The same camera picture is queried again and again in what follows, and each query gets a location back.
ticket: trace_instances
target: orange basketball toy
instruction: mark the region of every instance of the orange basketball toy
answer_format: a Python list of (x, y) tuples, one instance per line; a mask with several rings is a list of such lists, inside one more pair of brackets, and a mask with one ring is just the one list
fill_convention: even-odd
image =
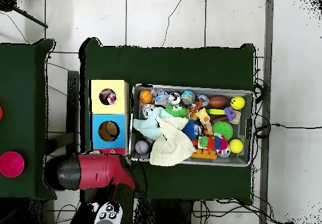
[(140, 101), (145, 104), (150, 104), (153, 101), (153, 94), (149, 90), (142, 90), (140, 92)]

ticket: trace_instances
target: stacked boxes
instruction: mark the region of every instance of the stacked boxes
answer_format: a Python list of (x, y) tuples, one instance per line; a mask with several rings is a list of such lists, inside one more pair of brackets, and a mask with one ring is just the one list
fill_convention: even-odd
[(128, 84), (123, 80), (90, 80), (91, 149), (127, 154)]

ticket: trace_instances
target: pink button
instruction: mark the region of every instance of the pink button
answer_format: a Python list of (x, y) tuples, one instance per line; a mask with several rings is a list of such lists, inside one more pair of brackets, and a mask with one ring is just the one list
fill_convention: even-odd
[(25, 167), (25, 161), (16, 152), (6, 152), (0, 157), (0, 172), (9, 178), (20, 175)]

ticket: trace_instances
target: light blue cloth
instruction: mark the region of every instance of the light blue cloth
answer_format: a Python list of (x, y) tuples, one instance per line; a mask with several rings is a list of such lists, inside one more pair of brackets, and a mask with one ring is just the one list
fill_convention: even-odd
[(173, 118), (164, 108), (155, 108), (146, 120), (133, 120), (133, 127), (138, 130), (142, 135), (156, 140), (162, 135), (161, 129), (158, 127), (156, 117), (160, 118)]

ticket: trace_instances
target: shape sorter box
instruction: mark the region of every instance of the shape sorter box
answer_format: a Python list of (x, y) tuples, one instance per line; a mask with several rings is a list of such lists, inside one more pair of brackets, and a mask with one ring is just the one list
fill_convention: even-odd
[(90, 80), (89, 83), (91, 89), (89, 98), (91, 99), (91, 112), (93, 114), (128, 113), (130, 96), (127, 82), (124, 80)]
[[(92, 115), (92, 149), (116, 149), (128, 148), (128, 115)], [(106, 136), (102, 132), (106, 130), (106, 122), (113, 122), (118, 128), (118, 135), (115, 140), (105, 141)]]

